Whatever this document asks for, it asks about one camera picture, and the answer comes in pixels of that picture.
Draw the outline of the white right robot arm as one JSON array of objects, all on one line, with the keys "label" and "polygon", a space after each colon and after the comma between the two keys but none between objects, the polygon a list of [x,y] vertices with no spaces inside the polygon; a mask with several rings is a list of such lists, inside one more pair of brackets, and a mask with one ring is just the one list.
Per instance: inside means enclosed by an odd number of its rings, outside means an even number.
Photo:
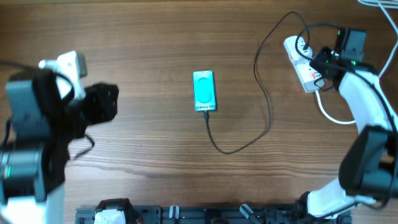
[{"label": "white right robot arm", "polygon": [[345,99],[359,135],[338,178],[308,194],[312,220],[335,219],[358,205],[382,209],[397,198],[397,114],[381,90],[377,70],[362,61],[366,31],[337,29],[335,48],[323,47],[310,66]]}]

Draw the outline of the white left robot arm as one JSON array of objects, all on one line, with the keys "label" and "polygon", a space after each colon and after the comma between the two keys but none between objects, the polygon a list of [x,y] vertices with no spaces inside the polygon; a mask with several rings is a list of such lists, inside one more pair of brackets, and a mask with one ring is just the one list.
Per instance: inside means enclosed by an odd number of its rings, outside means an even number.
[{"label": "white left robot arm", "polygon": [[59,78],[68,79],[38,68],[7,82],[12,116],[1,143],[1,215],[10,223],[63,222],[68,145],[118,112],[117,85],[88,86],[79,100],[74,87],[61,96]]}]

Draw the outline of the blue screen smartphone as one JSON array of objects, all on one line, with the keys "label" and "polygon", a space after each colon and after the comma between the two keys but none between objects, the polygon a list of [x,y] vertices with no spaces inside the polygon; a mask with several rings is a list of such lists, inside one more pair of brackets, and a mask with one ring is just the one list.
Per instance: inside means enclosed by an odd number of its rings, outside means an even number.
[{"label": "blue screen smartphone", "polygon": [[212,70],[193,72],[193,94],[195,111],[215,111],[216,94]]}]

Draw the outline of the white power strip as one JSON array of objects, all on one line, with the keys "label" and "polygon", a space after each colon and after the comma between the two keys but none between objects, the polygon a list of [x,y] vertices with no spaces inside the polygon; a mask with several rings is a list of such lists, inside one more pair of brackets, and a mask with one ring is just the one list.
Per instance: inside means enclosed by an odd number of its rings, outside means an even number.
[{"label": "white power strip", "polygon": [[[288,57],[288,48],[290,46],[295,46],[296,39],[297,36],[295,35],[288,37],[284,40],[284,47],[286,49]],[[309,60],[305,63],[300,63],[296,65],[292,63],[292,65],[306,93],[312,93],[314,91],[317,91],[320,89],[320,87],[323,87],[325,85],[325,82],[321,79],[321,74],[310,66]]]}]

